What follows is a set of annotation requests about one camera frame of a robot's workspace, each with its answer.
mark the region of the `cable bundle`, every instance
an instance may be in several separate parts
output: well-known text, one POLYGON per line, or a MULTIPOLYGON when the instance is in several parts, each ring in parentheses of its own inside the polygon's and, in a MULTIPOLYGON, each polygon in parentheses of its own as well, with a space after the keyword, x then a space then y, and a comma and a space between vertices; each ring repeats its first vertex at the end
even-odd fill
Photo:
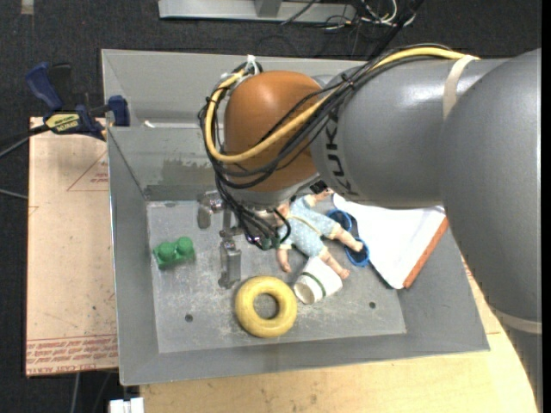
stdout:
MULTIPOLYGON (((216 188, 219 190, 222 200, 234 212, 238 226, 243 229, 247 241, 263 250, 277 247, 281 242, 277 235, 277 229, 267 220, 260 218, 251 209, 247 208, 245 204, 233 198, 229 188, 253 188, 264 182, 277 170, 282 170, 293 163, 298 155, 324 130, 330 118, 338 117, 338 109, 349 96, 352 96, 364 84, 383 71, 412 60, 430 58, 460 59, 463 56, 464 54, 462 53, 450 51, 448 48, 439 45, 416 45, 387 52, 379 58, 367 62, 365 65, 342 73, 339 78, 335 78, 337 80, 335 83, 303 97, 252 148, 239 154, 230 155, 224 152, 219 136, 218 107, 238 81, 241 81, 244 77, 254 76, 263 71, 261 65, 253 66, 250 61, 234 69, 229 76, 225 77, 218 84, 211 96, 207 98, 207 104, 199 112, 198 119, 207 155, 214 168, 216 188), (310 107, 293 117, 300 108, 304 107, 306 102, 312 100, 315 100, 315 102, 310 107), (244 161, 257 156, 270 145, 280 142, 287 136, 290 137, 282 143, 282 147, 277 155, 267 163, 254 169, 247 169, 242 165, 244 161), (296 153, 282 165, 282 161, 293 154, 294 151, 296 153), (244 182, 236 182, 234 180, 239 178, 249 179, 244 182)), ((288 232, 285 236, 287 238, 290 232, 289 225, 281 214, 279 217, 287 225, 288 232)))

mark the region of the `yellow label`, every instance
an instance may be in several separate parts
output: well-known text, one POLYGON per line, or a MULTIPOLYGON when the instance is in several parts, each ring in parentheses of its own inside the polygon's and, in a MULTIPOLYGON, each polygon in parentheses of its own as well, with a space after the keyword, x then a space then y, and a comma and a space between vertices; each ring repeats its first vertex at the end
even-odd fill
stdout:
POLYGON ((77 114, 53 114, 46 120, 46 125, 55 128, 58 132, 63 132, 68 128, 78 125, 77 114))

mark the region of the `gray robot arm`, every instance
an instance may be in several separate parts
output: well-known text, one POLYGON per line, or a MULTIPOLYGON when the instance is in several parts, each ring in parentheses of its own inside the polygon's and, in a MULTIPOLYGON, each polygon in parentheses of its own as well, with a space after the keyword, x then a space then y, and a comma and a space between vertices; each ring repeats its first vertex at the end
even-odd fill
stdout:
POLYGON ((473 60, 459 74, 454 66, 418 61, 383 72, 338 110, 310 149, 320 177, 348 200, 444 205, 539 398, 541 50, 473 60))

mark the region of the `cardboard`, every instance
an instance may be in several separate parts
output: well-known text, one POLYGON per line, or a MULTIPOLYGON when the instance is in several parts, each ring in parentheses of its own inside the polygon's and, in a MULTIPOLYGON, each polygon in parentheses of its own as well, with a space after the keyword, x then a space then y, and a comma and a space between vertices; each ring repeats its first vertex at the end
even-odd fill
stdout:
POLYGON ((29 148, 26 375, 115 368, 107 145, 48 132, 29 148))

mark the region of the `orange edge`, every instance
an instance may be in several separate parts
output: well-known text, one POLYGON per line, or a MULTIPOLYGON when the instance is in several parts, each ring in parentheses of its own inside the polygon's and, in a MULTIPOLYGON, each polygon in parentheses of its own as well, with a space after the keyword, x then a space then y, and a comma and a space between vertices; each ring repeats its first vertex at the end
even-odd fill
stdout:
POLYGON ((438 242, 440 242, 440 239, 442 238, 442 236, 444 235, 444 232, 446 232, 447 229, 448 229, 448 218, 444 217, 442 223, 440 224, 440 226, 438 226, 438 229, 434 233, 434 236, 432 236, 432 239, 427 245, 426 250, 424 250, 424 253, 419 257, 412 271, 404 280, 405 288, 410 287, 412 283, 415 281, 415 279, 421 272, 421 269, 423 268, 424 264, 426 263, 427 259, 429 258, 430 254, 432 254, 432 251, 436 248, 436 246, 438 245, 438 242))

